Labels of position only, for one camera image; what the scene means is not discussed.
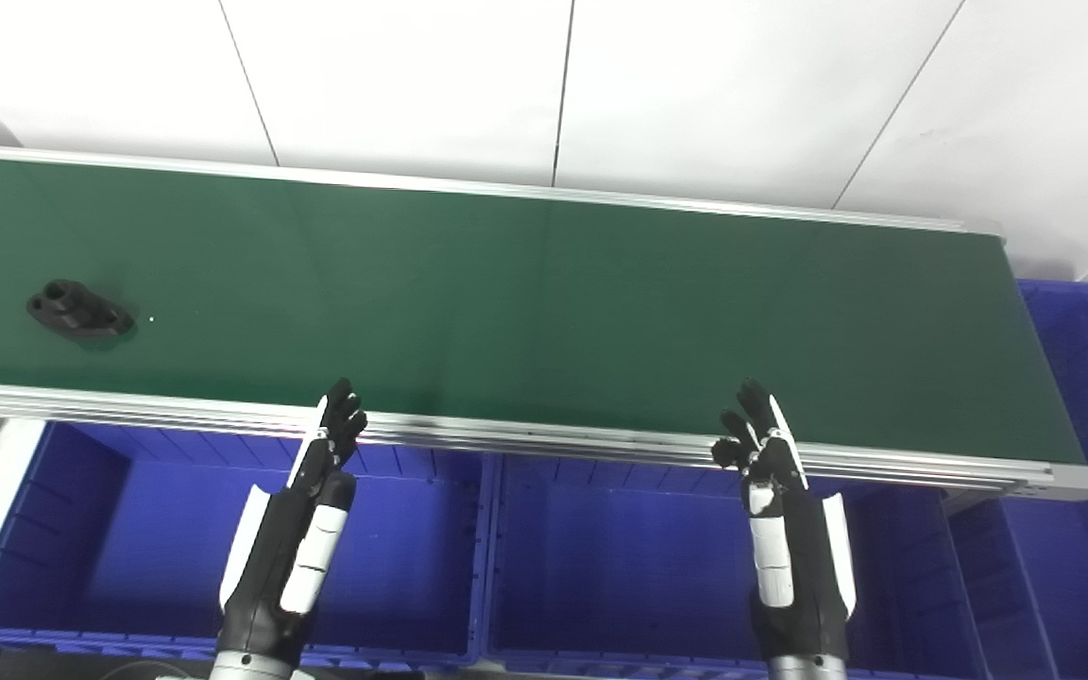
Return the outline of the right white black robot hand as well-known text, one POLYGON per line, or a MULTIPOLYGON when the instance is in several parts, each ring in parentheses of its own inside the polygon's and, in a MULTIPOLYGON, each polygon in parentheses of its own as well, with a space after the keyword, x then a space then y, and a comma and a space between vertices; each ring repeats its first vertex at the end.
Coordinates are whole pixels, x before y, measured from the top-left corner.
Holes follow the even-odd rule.
POLYGON ((809 487, 802 455, 780 404, 755 379, 725 410, 728 432, 712 445, 714 462, 735 468, 750 522, 756 586, 750 617, 772 677, 843 677, 846 625, 858 602, 842 495, 809 487))

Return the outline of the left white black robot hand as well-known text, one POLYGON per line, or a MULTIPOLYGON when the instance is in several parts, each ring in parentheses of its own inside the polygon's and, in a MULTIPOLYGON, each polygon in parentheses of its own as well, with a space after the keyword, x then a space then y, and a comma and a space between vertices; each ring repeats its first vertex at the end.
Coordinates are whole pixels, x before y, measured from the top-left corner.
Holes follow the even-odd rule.
POLYGON ((284 486, 247 492, 219 589, 223 625, 212 679, 298 675, 357 494, 357 478, 344 465, 366 424, 349 379, 338 380, 316 405, 284 486))

